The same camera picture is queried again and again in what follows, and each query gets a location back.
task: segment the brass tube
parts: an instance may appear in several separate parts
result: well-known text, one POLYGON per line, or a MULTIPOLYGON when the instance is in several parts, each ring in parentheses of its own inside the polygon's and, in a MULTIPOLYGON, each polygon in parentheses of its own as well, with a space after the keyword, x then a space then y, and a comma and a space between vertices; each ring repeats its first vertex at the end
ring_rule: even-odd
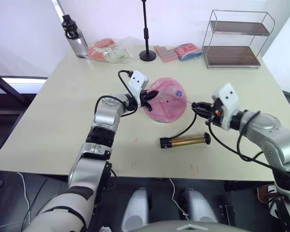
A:
POLYGON ((172 147, 205 143, 204 135, 172 139, 172 147))

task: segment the metal shelf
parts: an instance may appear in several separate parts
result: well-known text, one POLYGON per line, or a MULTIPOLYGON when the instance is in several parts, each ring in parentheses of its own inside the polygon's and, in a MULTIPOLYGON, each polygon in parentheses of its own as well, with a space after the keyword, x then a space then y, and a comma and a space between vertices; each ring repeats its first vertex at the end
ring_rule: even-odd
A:
POLYGON ((275 20, 267 12, 212 10, 202 44, 207 67, 259 68, 257 57, 274 27, 275 20))
POLYGON ((214 34, 228 35, 255 35, 269 36, 270 32, 262 23, 210 21, 210 27, 214 34))
POLYGON ((260 63, 249 46, 204 46, 208 68, 259 68, 260 63))

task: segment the clear plastic bag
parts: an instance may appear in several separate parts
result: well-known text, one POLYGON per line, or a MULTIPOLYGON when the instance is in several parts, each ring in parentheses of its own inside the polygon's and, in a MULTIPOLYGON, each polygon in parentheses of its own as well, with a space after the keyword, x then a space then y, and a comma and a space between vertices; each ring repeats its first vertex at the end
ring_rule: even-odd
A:
POLYGON ((133 58, 133 38, 105 38, 88 48, 88 57, 108 63, 129 63, 133 58))
POLYGON ((184 61, 203 54, 203 51, 193 43, 185 43, 174 49, 178 54, 179 60, 184 61))

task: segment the beige table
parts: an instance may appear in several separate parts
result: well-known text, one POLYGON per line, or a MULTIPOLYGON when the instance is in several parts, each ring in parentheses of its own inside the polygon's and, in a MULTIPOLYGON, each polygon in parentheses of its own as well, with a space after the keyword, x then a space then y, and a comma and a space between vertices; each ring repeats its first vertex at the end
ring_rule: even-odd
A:
MULTIPOLYGON (((240 99, 241 110, 273 114, 290 128, 290 106, 261 59, 260 62, 260 69, 207 69, 203 57, 184 62, 163 63, 157 58, 153 62, 136 59, 130 64, 108 64, 79 59, 71 52, 48 78, 0 150, 0 170, 68 174, 86 139, 97 98, 126 92, 117 77, 117 71, 122 69, 141 71, 149 78, 149 84, 161 77, 171 77, 181 83, 190 102, 211 102, 211 94, 230 82, 240 99)), ((186 128, 193 115, 188 107, 176 122, 162 124, 140 109, 122 118, 110 160, 117 175, 273 180, 270 170, 242 161, 216 141, 210 145, 160 149, 159 138, 186 128)), ((218 138, 235 147, 237 131, 217 127, 213 130, 218 138)), ((207 126, 199 117, 186 135, 205 131, 207 126)), ((244 138, 241 150, 253 156, 259 148, 244 138)))

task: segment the pink package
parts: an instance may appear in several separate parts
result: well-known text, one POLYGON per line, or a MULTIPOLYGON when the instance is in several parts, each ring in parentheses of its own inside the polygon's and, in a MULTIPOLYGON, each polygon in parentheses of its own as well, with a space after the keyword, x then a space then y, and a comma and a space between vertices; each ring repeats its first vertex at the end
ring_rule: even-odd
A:
POLYGON ((203 51, 193 43, 186 43, 180 45, 176 47, 174 51, 178 54, 180 61, 184 61, 193 57, 198 57, 203 54, 203 51))
POLYGON ((113 47, 114 45, 115 45, 114 40, 112 40, 110 38, 105 38, 105 39, 96 41, 93 46, 103 48, 103 47, 113 47))
POLYGON ((187 98, 183 87, 168 77, 155 81, 147 92, 158 90, 159 94, 148 101, 153 110, 144 108, 145 113, 157 122, 169 123, 179 119, 187 107, 187 98))
POLYGON ((178 54, 173 49, 167 50, 165 46, 154 46, 154 49, 164 63, 178 59, 178 54))

